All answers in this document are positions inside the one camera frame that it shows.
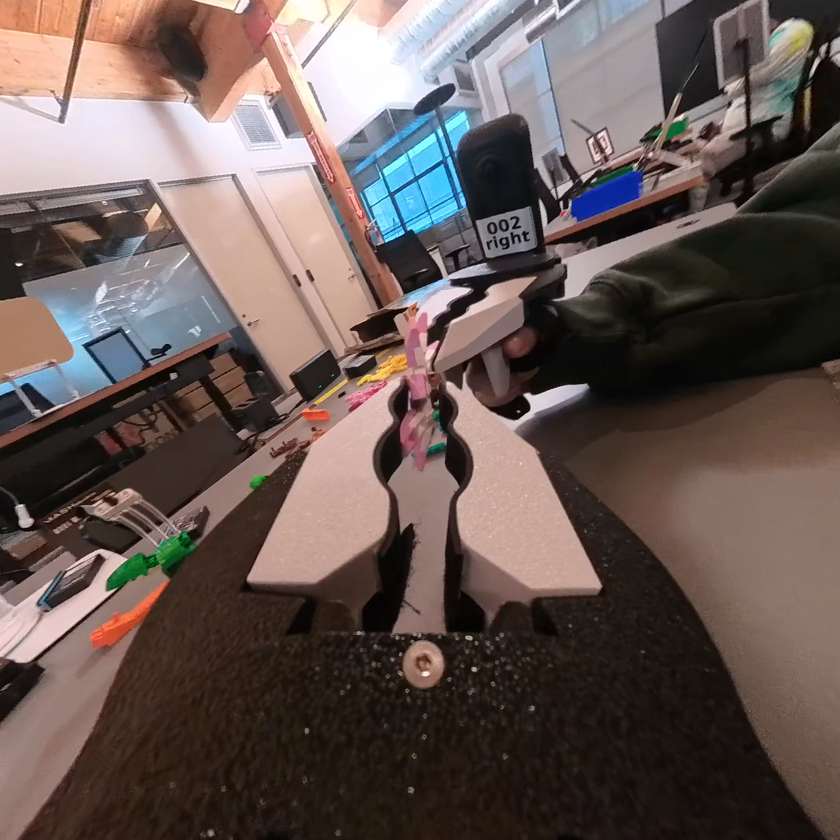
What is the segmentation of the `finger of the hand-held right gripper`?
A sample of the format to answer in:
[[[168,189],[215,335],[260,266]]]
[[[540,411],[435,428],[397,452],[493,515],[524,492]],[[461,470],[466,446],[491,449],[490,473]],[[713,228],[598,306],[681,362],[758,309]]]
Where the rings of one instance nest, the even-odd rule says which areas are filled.
[[[434,330],[434,373],[454,381],[468,362],[480,356],[490,382],[509,382],[511,369],[501,344],[523,325],[524,302],[538,288],[538,276],[497,282],[466,315],[452,321],[446,330]]]
[[[407,311],[416,306],[417,315],[426,313],[429,330],[446,330],[452,321],[466,315],[486,294],[487,290],[480,287],[437,282],[395,301],[392,304],[392,325],[395,330],[407,330]]]

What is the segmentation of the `blue storage bin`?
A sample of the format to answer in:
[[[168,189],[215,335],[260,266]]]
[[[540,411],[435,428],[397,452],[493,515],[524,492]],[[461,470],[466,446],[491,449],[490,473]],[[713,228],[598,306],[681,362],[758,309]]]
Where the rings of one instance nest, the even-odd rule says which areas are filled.
[[[612,211],[636,201],[643,192],[644,173],[631,167],[628,171],[594,185],[573,198],[570,214],[577,222]]]

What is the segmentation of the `person's right forearm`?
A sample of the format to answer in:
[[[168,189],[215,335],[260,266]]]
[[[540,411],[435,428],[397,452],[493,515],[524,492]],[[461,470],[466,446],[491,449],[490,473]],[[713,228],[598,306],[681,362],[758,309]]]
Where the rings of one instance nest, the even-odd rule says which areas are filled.
[[[555,302],[531,393],[638,394],[839,358],[839,126],[730,218]]]

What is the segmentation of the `pile of brown lego pieces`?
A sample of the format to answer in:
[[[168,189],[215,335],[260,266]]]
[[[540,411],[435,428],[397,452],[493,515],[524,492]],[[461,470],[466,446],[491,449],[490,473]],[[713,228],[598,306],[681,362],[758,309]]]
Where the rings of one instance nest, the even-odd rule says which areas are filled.
[[[286,455],[290,455],[295,452],[301,452],[307,450],[315,441],[320,439],[323,435],[327,433],[326,429],[316,429],[313,427],[311,429],[311,435],[309,438],[306,439],[298,439],[292,438],[285,443],[280,444],[274,448],[269,450],[269,455],[272,459],[277,459]]]

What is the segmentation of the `white wall vent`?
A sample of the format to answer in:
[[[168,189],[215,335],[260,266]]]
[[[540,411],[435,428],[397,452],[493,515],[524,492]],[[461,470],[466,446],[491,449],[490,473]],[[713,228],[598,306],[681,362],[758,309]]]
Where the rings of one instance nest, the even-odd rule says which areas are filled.
[[[268,111],[260,100],[243,99],[232,115],[234,126],[248,151],[280,148],[280,139]]]

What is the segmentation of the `dark monitor screen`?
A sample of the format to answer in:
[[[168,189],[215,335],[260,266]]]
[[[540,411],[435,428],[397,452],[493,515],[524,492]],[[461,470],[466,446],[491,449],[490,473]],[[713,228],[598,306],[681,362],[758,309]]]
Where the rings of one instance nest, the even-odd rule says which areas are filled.
[[[150,361],[122,327],[90,339],[81,347],[112,384],[151,368]]]

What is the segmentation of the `black cardboard box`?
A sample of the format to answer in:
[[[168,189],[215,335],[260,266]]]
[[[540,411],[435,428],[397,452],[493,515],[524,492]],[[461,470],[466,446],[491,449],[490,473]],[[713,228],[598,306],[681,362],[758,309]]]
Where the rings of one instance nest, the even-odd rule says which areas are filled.
[[[88,515],[76,504],[65,506],[36,521],[53,548],[80,558],[93,550],[124,553],[139,538],[130,529]]]

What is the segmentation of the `pile of yellow lego bricks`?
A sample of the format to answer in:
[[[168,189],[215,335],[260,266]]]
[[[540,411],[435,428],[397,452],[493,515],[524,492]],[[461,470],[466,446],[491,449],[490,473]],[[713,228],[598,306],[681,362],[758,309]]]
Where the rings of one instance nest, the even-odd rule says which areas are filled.
[[[374,371],[364,374],[358,380],[357,386],[385,382],[395,375],[401,375],[406,370],[406,353],[394,353],[384,359]]]

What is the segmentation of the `plywood chair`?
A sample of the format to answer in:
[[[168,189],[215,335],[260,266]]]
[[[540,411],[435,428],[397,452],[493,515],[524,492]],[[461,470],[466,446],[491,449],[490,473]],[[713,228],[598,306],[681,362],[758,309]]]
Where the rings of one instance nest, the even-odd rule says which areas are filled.
[[[11,385],[33,419],[67,406],[60,403],[46,410],[37,408],[18,380],[42,371],[57,373],[70,402],[81,398],[62,365],[75,351],[57,320],[39,299],[19,297],[1,301],[1,383]]]

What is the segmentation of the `white door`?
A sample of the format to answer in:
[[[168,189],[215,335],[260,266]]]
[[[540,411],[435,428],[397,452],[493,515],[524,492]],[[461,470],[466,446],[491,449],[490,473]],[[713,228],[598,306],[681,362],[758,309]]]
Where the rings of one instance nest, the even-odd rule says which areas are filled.
[[[324,344],[238,179],[160,184],[165,207],[285,388]]]
[[[301,263],[303,286],[319,299],[343,347],[360,345],[354,328],[375,300],[313,167],[258,170],[256,179]]]

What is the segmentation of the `pink lego flower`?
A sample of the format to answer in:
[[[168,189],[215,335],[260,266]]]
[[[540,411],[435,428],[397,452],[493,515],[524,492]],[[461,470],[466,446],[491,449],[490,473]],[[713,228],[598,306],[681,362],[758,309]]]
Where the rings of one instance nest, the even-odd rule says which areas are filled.
[[[438,387],[440,377],[433,371],[436,342],[428,340],[428,315],[415,303],[404,313],[407,326],[406,412],[400,425],[403,455],[413,461],[416,470],[423,472],[430,456],[442,455],[446,436],[440,420]]]

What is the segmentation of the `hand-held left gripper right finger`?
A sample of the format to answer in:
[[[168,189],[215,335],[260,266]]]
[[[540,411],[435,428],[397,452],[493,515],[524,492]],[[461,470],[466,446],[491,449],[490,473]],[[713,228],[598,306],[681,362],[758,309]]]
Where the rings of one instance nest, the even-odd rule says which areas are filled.
[[[537,450],[467,389],[446,385],[439,415],[444,464],[456,483],[446,625],[489,625],[507,604],[599,595],[602,583]]]

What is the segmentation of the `white paper sheet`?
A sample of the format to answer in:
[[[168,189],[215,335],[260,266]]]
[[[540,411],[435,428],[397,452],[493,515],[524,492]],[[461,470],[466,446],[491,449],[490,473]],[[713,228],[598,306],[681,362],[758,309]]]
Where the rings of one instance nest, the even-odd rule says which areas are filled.
[[[58,573],[96,552],[103,553],[107,559],[91,585],[56,609],[41,612],[37,608],[37,600]],[[11,606],[2,616],[2,658],[19,664],[36,661],[115,593],[106,591],[106,581],[125,558],[100,549],[82,559],[54,574],[47,584],[40,586],[21,603]]]

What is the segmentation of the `green lego leaf base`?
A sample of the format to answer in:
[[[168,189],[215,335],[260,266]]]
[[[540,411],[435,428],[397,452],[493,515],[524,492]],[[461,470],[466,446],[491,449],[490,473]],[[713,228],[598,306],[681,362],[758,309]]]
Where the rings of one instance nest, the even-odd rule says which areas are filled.
[[[136,553],[123,561],[106,581],[106,591],[112,592],[146,576],[157,568],[171,579],[183,565],[186,557],[195,550],[195,543],[187,531],[165,539],[152,553]]]

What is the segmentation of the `dark smartphone blue case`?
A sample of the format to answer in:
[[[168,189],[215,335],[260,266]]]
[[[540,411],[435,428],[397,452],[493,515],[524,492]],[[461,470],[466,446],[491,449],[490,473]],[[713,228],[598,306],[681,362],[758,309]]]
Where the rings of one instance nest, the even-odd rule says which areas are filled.
[[[106,559],[103,553],[96,552],[59,572],[37,600],[37,608],[48,613],[84,592],[96,579]]]

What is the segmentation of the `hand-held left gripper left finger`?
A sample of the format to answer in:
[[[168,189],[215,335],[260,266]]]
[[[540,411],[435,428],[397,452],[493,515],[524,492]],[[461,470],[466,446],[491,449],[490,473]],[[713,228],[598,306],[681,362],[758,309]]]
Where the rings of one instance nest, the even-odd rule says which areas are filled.
[[[395,443],[405,383],[394,381],[313,443],[294,479],[246,584],[255,592],[337,602],[362,618],[382,592],[380,558],[398,533],[386,457]]]

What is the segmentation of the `person's right hand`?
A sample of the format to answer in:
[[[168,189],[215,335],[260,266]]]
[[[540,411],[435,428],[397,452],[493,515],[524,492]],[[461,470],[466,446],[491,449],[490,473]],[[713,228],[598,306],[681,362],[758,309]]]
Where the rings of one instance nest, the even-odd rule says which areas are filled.
[[[526,325],[506,337],[501,344],[501,350],[509,361],[517,360],[530,354],[537,347],[538,342],[538,334],[532,327]],[[495,410],[506,406],[520,396],[529,394],[532,380],[537,372],[538,369],[512,372],[508,391],[504,395],[496,395],[492,389],[485,363],[480,356],[477,356],[469,363],[465,381],[479,403],[488,409]]]

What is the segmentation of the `black round floor lamp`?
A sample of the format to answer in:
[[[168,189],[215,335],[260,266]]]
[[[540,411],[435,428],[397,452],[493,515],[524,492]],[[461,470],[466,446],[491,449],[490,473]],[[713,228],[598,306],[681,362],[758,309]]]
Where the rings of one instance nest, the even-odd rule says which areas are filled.
[[[439,85],[418,100],[413,108],[416,117],[433,114],[436,120],[435,139],[441,153],[440,168],[445,175],[451,197],[442,202],[445,215],[434,220],[437,244],[443,259],[451,262],[454,270],[460,270],[469,262],[469,242],[466,238],[466,222],[462,212],[466,208],[461,192],[455,150],[448,133],[443,106],[455,95],[455,85]]]

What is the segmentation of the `black box device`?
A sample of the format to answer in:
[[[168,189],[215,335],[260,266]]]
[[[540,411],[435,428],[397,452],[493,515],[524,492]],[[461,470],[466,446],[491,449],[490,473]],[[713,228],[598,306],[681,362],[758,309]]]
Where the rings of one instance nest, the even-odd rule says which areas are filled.
[[[312,403],[335,384],[342,375],[340,365],[330,350],[322,350],[289,373],[290,382],[305,403]]]

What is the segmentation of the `black office chair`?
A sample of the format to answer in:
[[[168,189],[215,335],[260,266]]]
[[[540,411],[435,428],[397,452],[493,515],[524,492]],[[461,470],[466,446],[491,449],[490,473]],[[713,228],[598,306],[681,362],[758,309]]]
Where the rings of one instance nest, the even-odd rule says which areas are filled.
[[[410,230],[385,241],[374,250],[380,262],[392,272],[402,294],[414,292],[443,279],[438,263],[414,231]]]

